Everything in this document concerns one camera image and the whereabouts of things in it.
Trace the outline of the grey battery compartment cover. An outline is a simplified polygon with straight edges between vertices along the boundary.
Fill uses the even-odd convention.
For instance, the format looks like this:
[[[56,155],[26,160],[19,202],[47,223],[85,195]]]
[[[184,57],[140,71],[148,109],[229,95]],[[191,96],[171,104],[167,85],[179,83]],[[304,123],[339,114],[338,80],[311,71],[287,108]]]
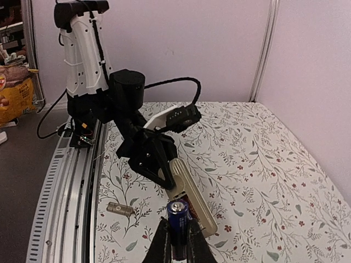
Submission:
[[[108,212],[127,217],[131,216],[134,213],[134,209],[132,207],[114,202],[109,202],[106,210]]]

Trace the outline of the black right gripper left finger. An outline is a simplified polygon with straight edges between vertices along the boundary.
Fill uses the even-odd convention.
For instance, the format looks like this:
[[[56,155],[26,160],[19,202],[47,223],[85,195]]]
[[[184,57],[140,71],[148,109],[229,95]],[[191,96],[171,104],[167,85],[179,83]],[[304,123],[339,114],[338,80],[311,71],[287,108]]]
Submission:
[[[142,263],[171,263],[172,247],[170,225],[167,219],[161,218],[149,250]]]

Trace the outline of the yellow chips bag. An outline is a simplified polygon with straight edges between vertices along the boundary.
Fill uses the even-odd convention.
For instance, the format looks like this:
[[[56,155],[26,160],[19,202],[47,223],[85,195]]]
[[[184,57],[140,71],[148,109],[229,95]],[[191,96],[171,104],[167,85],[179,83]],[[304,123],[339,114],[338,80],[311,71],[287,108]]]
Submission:
[[[37,69],[1,66],[1,126],[35,109],[33,78]]]

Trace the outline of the floral patterned table mat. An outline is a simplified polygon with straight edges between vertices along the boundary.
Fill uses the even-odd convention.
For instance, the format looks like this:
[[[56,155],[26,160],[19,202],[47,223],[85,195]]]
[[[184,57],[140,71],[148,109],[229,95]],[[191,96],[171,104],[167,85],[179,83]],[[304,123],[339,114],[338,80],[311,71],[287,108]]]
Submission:
[[[350,207],[322,167],[265,106],[202,102],[173,138],[218,225],[218,262],[350,262]],[[101,157],[95,262],[141,262],[168,197],[131,171],[110,123]],[[109,202],[134,209],[127,217]]]

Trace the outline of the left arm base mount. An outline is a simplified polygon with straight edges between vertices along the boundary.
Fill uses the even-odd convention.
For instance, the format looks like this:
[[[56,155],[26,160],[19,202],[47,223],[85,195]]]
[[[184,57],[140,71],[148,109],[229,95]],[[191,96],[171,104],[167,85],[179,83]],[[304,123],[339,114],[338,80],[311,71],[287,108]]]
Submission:
[[[70,147],[89,148],[95,144],[95,119],[93,119],[91,122],[84,122],[72,117],[70,120],[70,125]]]

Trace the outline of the right aluminium frame post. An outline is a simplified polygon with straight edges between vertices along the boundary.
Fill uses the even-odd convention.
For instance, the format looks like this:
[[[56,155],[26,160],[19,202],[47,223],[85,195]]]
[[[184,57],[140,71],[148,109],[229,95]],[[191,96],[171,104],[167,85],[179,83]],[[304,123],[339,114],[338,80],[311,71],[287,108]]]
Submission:
[[[279,0],[271,0],[269,1],[269,10],[268,10],[268,19],[265,27],[261,52],[259,55],[256,72],[254,74],[254,79],[249,95],[249,102],[257,102],[260,88],[263,83],[263,78],[265,74],[265,70],[267,68],[269,54],[271,50],[271,46],[274,39],[275,27],[278,19],[279,13]]]

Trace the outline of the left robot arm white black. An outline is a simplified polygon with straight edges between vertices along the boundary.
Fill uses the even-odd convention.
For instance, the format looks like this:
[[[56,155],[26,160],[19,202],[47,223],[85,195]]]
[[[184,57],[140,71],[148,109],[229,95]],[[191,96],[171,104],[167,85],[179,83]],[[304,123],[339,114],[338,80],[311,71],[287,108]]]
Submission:
[[[175,187],[169,166],[177,156],[171,137],[146,127],[140,113],[145,76],[114,71],[102,41],[107,1],[56,2],[54,21],[65,48],[67,110],[76,135],[92,136],[96,121],[114,122],[123,142],[117,156],[130,168],[166,190]]]

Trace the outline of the aluminium frame post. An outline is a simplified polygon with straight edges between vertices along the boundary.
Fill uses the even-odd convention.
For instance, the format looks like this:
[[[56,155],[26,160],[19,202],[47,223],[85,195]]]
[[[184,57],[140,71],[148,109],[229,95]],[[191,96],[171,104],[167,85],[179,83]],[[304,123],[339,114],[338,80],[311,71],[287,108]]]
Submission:
[[[249,102],[257,102],[260,88],[263,83],[263,78],[265,74],[265,70],[267,68],[269,54],[271,50],[271,46],[274,39],[275,27],[278,19],[279,13],[279,0],[271,0],[269,1],[269,10],[268,10],[268,19],[265,27],[261,52],[259,55],[256,72],[254,74],[254,79],[249,95]]]
[[[38,69],[37,46],[35,39],[35,25],[33,16],[33,2],[30,0],[21,0],[21,12],[25,37],[25,46],[27,49],[27,60],[31,69]],[[38,73],[35,73],[33,83],[35,85],[35,103],[37,105],[44,105],[45,96],[43,94],[43,89],[41,87],[41,81]]]

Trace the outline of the black battery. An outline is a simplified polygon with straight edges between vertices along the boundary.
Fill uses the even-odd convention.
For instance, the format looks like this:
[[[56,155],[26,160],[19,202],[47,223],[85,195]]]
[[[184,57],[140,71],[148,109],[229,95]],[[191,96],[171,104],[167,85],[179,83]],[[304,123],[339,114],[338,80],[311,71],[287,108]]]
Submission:
[[[169,232],[171,235],[173,260],[186,259],[189,205],[184,200],[175,200],[167,204]]]

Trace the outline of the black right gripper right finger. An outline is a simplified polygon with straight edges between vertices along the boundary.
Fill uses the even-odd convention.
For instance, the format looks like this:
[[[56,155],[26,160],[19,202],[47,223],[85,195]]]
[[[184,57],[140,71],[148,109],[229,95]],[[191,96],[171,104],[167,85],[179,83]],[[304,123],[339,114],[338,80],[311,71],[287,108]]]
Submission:
[[[187,263],[217,263],[196,219],[188,223],[186,241]]]

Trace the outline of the left aluminium frame post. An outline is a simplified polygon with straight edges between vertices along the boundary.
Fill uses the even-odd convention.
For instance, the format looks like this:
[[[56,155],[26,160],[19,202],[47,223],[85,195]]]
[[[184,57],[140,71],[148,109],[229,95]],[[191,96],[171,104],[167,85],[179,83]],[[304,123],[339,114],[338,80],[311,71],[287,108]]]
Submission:
[[[21,12],[25,37],[25,46],[27,49],[27,60],[31,69],[38,69],[37,46],[35,39],[35,25],[33,16],[33,2],[30,0],[21,0]],[[35,73],[33,83],[35,85],[35,103],[37,105],[44,105],[45,96],[43,94],[43,89],[41,87],[41,81],[38,73]]]

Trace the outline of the white remote control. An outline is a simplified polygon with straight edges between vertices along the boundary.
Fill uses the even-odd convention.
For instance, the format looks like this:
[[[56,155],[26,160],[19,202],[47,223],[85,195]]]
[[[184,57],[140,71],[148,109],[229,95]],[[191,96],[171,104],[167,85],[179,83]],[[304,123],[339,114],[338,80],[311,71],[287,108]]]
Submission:
[[[217,223],[185,162],[175,158],[170,161],[169,167],[175,182],[173,189],[166,190],[169,200],[186,201],[189,204],[189,212],[197,219],[204,237],[214,235],[218,230]]]

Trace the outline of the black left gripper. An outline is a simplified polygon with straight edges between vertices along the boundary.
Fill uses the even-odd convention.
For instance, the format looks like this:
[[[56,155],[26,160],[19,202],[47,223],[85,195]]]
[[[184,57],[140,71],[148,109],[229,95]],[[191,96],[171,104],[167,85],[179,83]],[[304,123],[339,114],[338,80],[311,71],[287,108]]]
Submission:
[[[169,167],[170,161],[177,157],[172,137],[142,128],[134,136],[124,139],[117,149],[117,156],[128,158],[128,164],[134,172],[165,190],[175,187]]]

